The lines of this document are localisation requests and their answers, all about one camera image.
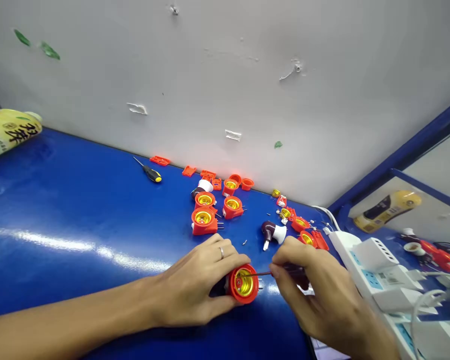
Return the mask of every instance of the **power outlet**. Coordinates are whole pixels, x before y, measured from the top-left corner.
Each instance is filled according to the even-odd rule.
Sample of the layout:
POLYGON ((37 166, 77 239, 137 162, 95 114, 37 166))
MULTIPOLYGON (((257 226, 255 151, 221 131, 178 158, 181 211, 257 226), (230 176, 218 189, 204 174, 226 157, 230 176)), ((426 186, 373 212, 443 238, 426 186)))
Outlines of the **power outlet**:
POLYGON ((379 280, 377 279, 377 277, 375 276, 375 274, 371 271, 367 271, 367 270, 361 270, 361 272, 363 273, 363 275, 365 275, 366 280, 368 281, 368 283, 370 284, 370 286, 374 289, 378 289, 378 290, 383 290, 384 287, 382 286, 382 284, 380 284, 379 280))
POLYGON ((358 266, 362 266, 362 264, 360 263, 360 260, 358 258, 357 255, 355 255, 355 253, 353 251, 350 251, 351 257, 355 260, 355 262, 357 263, 358 266))
POLYGON ((398 332, 400 333, 403 340, 405 340, 406 344, 410 348, 410 351, 414 351, 414 342, 412 341, 412 338, 410 337, 409 332, 407 329, 405 329, 405 326, 403 324, 397 324, 396 328, 398 329, 398 332))

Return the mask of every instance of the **blue table surface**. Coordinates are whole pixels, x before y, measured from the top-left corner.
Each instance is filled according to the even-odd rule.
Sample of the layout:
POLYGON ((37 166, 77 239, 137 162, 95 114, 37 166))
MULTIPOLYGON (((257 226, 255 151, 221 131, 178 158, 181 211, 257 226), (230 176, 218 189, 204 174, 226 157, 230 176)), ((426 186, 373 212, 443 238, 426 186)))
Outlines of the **blue table surface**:
MULTIPOLYGON (((150 164, 161 173, 162 183, 146 178, 128 152, 51 129, 0 156, 0 315, 160 273, 208 237, 193 236, 191 229, 190 192, 200 176, 185 177, 180 168, 150 164)), ((220 210, 223 196, 214 193, 220 210)), ((248 210, 225 220, 220 234, 247 254, 257 271, 267 271, 278 244, 262 251, 260 225, 278 222, 276 199, 254 190, 235 194, 248 210)), ((293 201, 288 205, 297 215, 317 221, 320 229, 321 221, 329 221, 314 208, 293 201)), ((298 236, 287 227, 288 235, 298 236)), ((231 359, 239 349, 240 357, 252 359, 311 359, 275 281, 271 276, 263 281, 252 304, 207 326, 142 332, 113 341, 88 358, 176 359, 189 353, 231 359)))

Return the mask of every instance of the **screwdriver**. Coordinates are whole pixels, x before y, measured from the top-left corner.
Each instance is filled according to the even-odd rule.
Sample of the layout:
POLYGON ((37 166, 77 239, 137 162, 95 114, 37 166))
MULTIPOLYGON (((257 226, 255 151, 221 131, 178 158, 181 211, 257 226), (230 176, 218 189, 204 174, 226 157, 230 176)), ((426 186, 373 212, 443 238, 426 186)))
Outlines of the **screwdriver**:
MULTIPOLYGON (((283 265, 283 268, 290 274, 292 278, 306 278, 305 275, 305 269, 302 266, 298 266, 292 263, 286 263, 283 265)), ((244 277, 250 277, 250 276, 263 276, 263 275, 272 275, 273 274, 270 271, 267 272, 258 272, 255 274, 247 274, 243 275, 244 277)))
POLYGON ((150 180, 152 180, 154 183, 159 183, 162 181, 162 176, 157 171, 149 168, 147 165, 143 165, 135 156, 133 158, 137 163, 141 165, 141 168, 150 180))

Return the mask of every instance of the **hand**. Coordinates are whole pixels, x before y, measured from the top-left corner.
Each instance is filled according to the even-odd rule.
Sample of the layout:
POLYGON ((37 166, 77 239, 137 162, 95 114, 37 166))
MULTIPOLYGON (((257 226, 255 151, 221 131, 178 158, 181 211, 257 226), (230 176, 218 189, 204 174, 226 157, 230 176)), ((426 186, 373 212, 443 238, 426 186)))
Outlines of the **hand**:
POLYGON ((305 333, 356 360, 399 359, 393 336, 362 299, 348 271, 328 251, 288 236, 272 262, 270 271, 278 289, 305 333), (300 291, 281 267, 285 263, 303 266, 315 296, 300 291))
POLYGON ((229 239, 215 234, 164 273, 143 279, 150 280, 143 283, 143 290, 153 299, 154 327, 205 325, 240 305, 232 296, 210 297, 209 293, 225 275, 249 262, 229 239))

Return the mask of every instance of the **orange plastic part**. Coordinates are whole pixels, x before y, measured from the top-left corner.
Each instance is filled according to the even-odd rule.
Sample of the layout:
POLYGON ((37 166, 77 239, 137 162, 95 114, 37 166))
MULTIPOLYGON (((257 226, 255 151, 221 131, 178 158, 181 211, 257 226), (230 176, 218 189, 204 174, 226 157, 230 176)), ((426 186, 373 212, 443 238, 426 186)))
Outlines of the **orange plastic part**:
POLYGON ((215 179, 215 175, 217 175, 217 174, 214 172, 208 171, 208 170, 202 170, 200 173, 200 176, 202 177, 202 179, 204 179, 205 177, 215 179))
POLYGON ((255 185, 255 183, 252 179, 244 178, 241 182, 241 189, 245 191, 250 191, 253 185, 255 185))
POLYGON ((195 195, 195 209, 212 208, 216 203, 215 196, 211 192, 202 191, 195 195))
POLYGON ((228 178, 223 182, 223 191, 221 194, 225 197, 231 196, 235 193, 235 190, 237 190, 238 187, 239 184, 235 180, 228 178))
POLYGON ((235 180, 238 186, 242 183, 242 177, 238 174, 232 174, 229 176, 229 179, 235 180))
POLYGON ((170 160, 160 156, 154 156, 150 159, 150 161, 162 166, 167 166, 170 164, 170 160))
POLYGON ((276 200, 276 204, 281 208, 285 208, 287 206, 287 198, 283 195, 280 195, 276 200))
POLYGON ((218 230, 218 221, 215 218, 215 213, 208 207, 196 208, 191 213, 191 221, 193 235, 215 234, 218 230), (204 220, 197 219, 200 213, 206 213, 203 216, 204 220))
POLYGON ((289 221, 293 222, 295 220, 295 218, 297 217, 297 213, 295 212, 295 209, 288 207, 288 206, 285 209, 287 209, 290 212, 290 216, 287 217, 287 219, 289 221))
POLYGON ((310 224, 303 217, 297 216, 291 223, 291 227, 298 233, 310 228, 310 224))
POLYGON ((226 276, 225 290, 227 295, 234 297, 239 303, 250 304, 253 300, 255 300, 259 293, 259 279, 257 276, 249 276, 248 278, 253 281, 253 285, 247 295, 241 294, 238 292, 238 289, 241 289, 244 284, 242 283, 242 279, 237 277, 237 273, 242 269, 250 274, 257 273, 250 264, 245 264, 233 269, 232 272, 228 273, 226 276))
POLYGON ((213 190, 216 190, 216 191, 222 190, 222 178, 221 177, 219 177, 218 179, 217 178, 212 179, 211 184, 213 185, 213 190))
POLYGON ((243 213, 242 202, 238 197, 228 196, 223 202, 223 216, 225 219, 230 220, 243 215, 243 213))
POLYGON ((317 248, 317 241, 308 231, 300 231, 298 240, 304 244, 312 245, 315 249, 317 248))
POLYGON ((325 242, 324 237, 322 236, 322 234, 320 233, 320 231, 312 231, 311 232, 313 238, 316 241, 316 248, 317 249, 322 249, 322 250, 327 250, 329 251, 329 245, 325 242))
POLYGON ((196 167, 191 167, 190 165, 187 165, 181 174, 183 176, 191 177, 193 174, 195 174, 196 170, 197 170, 196 167))

